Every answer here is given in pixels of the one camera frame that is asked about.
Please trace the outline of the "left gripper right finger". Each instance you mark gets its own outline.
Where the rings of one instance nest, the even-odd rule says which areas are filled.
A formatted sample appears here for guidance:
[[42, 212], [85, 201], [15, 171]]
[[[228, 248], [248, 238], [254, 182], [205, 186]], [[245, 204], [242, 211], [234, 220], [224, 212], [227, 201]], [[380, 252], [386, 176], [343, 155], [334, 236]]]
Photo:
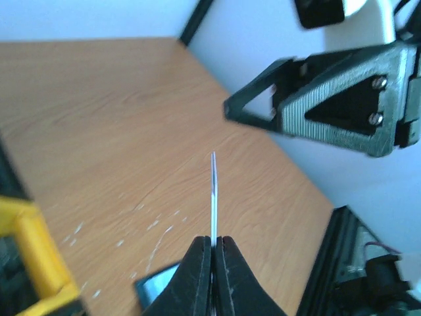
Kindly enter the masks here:
[[285, 315], [259, 284], [230, 236], [216, 240], [215, 305], [217, 315]]

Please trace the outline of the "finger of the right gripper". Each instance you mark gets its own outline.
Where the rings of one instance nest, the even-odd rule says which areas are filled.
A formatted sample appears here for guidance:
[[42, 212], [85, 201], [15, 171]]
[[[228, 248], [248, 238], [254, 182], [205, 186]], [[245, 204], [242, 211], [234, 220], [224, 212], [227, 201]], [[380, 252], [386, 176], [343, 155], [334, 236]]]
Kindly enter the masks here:
[[264, 90], [278, 83], [282, 74], [292, 64], [293, 59], [278, 59], [274, 61], [252, 81], [229, 96], [223, 103], [225, 119], [263, 130], [277, 130], [277, 111], [275, 111], [272, 119], [264, 119], [247, 112], [244, 107]]
[[413, 48], [395, 41], [294, 61], [272, 96], [278, 133], [389, 155], [414, 58]]

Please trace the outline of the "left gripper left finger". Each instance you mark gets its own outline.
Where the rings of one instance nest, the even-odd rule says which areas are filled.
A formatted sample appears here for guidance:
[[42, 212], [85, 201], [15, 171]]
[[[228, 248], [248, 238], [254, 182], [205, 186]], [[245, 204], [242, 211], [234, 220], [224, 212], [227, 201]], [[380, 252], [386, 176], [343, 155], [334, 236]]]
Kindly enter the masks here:
[[211, 238], [193, 239], [164, 291], [142, 315], [210, 315]]

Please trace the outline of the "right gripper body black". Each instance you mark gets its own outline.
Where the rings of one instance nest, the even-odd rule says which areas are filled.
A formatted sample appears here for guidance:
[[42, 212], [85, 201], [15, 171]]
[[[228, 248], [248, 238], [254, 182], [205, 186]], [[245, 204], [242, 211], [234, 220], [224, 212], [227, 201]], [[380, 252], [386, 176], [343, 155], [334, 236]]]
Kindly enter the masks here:
[[415, 51], [414, 72], [408, 79], [405, 111], [395, 133], [395, 145], [405, 148], [420, 139], [420, 1], [417, 1], [405, 24], [396, 29], [395, 35], [398, 41]]

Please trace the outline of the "blue leather card holder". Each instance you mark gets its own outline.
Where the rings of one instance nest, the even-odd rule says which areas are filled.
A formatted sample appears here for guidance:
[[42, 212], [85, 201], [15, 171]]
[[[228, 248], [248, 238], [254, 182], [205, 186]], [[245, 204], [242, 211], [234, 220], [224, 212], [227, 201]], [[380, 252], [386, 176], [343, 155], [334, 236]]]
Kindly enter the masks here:
[[164, 291], [179, 265], [180, 262], [167, 265], [134, 282], [134, 290], [142, 311], [147, 309]]

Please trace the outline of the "yellow bin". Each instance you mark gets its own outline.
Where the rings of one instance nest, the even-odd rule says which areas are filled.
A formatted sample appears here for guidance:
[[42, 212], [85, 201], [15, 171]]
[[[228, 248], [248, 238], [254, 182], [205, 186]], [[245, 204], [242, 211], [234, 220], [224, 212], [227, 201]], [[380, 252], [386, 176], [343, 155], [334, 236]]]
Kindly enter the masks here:
[[1, 314], [86, 313], [42, 212], [25, 197], [1, 196]]

